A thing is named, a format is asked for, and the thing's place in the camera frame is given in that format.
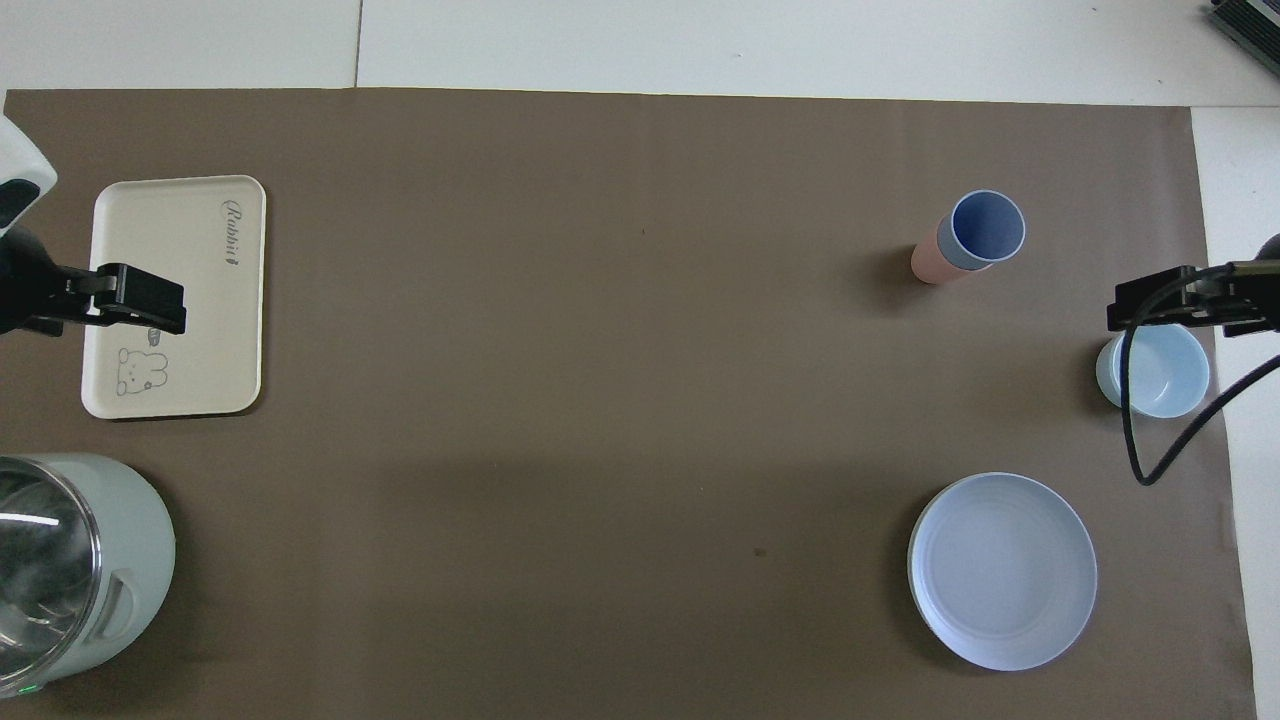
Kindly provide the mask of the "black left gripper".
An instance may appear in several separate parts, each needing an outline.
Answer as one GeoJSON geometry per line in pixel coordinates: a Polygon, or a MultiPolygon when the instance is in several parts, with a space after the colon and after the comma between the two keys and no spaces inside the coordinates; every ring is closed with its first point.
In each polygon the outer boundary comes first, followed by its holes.
{"type": "Polygon", "coordinates": [[[64,320],[81,325],[136,325],[180,336],[187,329],[184,287],[124,263],[106,263],[67,278],[35,233],[0,237],[0,334],[28,331],[58,338],[64,320]]]}

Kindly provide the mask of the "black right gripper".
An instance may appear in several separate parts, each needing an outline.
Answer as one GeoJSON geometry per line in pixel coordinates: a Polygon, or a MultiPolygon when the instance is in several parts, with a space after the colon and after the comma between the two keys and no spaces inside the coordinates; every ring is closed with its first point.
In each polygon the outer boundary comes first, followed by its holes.
{"type": "Polygon", "coordinates": [[[1280,234],[1267,240],[1249,261],[1207,268],[1180,265],[1116,284],[1114,301],[1106,307],[1106,323],[1111,332],[1178,324],[1222,325],[1226,338],[1280,333],[1280,234]],[[1235,304],[1230,322],[1215,300],[1225,275],[1228,296],[1235,304]]]}

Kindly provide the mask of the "blue ribbed cup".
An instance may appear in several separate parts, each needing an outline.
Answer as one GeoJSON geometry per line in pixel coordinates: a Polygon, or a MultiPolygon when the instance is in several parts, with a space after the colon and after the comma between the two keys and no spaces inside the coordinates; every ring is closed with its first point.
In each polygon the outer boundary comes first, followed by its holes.
{"type": "Polygon", "coordinates": [[[973,190],[941,219],[936,243],[950,265],[978,272],[1014,258],[1025,238],[1027,219],[1007,195],[973,190]]]}

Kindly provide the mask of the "pink cup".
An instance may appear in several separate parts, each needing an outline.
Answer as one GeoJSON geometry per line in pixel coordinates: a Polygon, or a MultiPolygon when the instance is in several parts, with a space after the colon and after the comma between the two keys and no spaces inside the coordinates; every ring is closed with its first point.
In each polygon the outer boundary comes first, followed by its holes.
{"type": "Polygon", "coordinates": [[[919,282],[927,284],[946,284],[965,277],[969,270],[955,266],[942,252],[937,238],[925,238],[918,243],[910,255],[910,269],[919,282]]]}

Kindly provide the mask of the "cream rabbit print tray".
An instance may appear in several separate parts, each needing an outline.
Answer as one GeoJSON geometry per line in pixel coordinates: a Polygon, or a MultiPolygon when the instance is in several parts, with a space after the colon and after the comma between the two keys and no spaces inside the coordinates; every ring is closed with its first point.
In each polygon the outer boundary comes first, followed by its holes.
{"type": "Polygon", "coordinates": [[[91,266],[182,286],[186,331],[84,332],[81,401],[108,420],[221,415],[262,388],[268,200],[250,176],[119,182],[93,209],[91,266]]]}

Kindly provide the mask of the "light blue bowl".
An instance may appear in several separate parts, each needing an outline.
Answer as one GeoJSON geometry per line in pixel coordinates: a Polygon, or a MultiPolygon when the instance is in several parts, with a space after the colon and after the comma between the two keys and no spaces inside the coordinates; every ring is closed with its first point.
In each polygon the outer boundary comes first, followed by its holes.
{"type": "Polygon", "coordinates": [[[1202,343],[1181,325],[1142,325],[1130,347],[1130,410],[1172,419],[1196,410],[1210,386],[1202,343]]]}

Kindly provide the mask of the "pale green electric pot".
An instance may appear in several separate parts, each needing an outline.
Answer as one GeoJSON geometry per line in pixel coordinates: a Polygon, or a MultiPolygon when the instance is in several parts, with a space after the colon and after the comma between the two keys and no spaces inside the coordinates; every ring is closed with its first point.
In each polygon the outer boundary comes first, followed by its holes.
{"type": "Polygon", "coordinates": [[[73,653],[46,683],[90,670],[118,656],[155,619],[177,561],[166,505],[133,468],[96,454],[0,455],[35,460],[64,477],[84,498],[100,551],[99,593],[73,653]]]}

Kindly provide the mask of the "dark striped device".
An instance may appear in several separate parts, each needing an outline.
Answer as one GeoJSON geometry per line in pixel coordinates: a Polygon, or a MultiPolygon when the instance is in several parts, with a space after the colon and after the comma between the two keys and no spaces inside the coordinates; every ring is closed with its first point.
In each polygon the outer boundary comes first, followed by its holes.
{"type": "Polygon", "coordinates": [[[1208,19],[1252,51],[1280,56],[1280,0],[1211,0],[1208,19]]]}

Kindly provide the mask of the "glass pot lid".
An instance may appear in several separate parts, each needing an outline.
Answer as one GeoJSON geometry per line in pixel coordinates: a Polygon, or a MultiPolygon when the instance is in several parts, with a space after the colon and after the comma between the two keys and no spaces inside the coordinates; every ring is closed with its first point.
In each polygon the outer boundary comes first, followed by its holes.
{"type": "Polygon", "coordinates": [[[46,683],[73,653],[99,593],[90,509],[64,477],[0,457],[0,698],[46,683]]]}

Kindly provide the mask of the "lavender blue plate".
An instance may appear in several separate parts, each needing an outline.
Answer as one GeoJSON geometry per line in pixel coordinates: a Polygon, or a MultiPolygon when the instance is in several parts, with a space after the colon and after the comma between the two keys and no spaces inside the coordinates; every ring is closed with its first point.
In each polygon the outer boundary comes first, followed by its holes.
{"type": "Polygon", "coordinates": [[[1080,638],[1100,565],[1074,507],[1029,477],[987,471],[946,486],[922,510],[908,582],[934,637],[986,670],[1051,664],[1080,638]]]}

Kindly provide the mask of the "brown table mat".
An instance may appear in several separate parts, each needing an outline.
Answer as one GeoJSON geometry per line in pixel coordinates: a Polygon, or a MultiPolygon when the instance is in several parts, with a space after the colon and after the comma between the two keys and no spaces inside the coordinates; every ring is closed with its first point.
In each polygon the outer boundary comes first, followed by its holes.
{"type": "Polygon", "coordinates": [[[1225,429],[1138,486],[1114,286],[1204,261],[1180,108],[428,90],[26,91],[86,266],[111,183],[268,192],[262,393],[101,421],[82,334],[0,338],[0,454],[96,452],[177,568],[101,667],[0,720],[1248,720],[1225,429]],[[1020,252],[914,247],[973,190],[1020,252]],[[924,506],[1007,471],[1100,565],[1059,659],[923,623],[924,506]]]}

